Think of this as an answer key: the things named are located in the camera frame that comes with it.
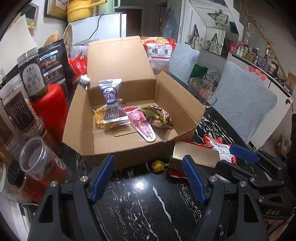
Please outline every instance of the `glass mug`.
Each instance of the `glass mug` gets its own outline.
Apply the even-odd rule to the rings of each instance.
[[[217,97],[212,96],[215,100],[210,105],[206,105],[207,100],[213,91],[212,81],[204,78],[190,78],[188,81],[188,91],[200,102],[205,108],[212,107],[216,101]]]

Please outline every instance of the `red container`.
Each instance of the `red container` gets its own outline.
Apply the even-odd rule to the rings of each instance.
[[[36,114],[42,116],[44,125],[55,140],[62,142],[69,108],[61,86],[49,85],[48,92],[31,104]]]

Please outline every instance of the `dark jar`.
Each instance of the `dark jar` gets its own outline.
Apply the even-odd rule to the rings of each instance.
[[[34,102],[42,98],[47,92],[47,85],[42,73],[38,48],[30,49],[19,56],[17,64],[29,100]]]

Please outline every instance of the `white refrigerator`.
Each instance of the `white refrigerator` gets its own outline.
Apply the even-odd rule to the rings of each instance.
[[[126,14],[114,13],[81,19],[72,23],[73,42],[89,39],[99,40],[126,37]]]

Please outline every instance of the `clear plastic cup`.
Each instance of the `clear plastic cup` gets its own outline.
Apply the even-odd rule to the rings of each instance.
[[[20,167],[45,186],[52,181],[63,184],[69,180],[69,170],[39,136],[26,142],[20,153]]]

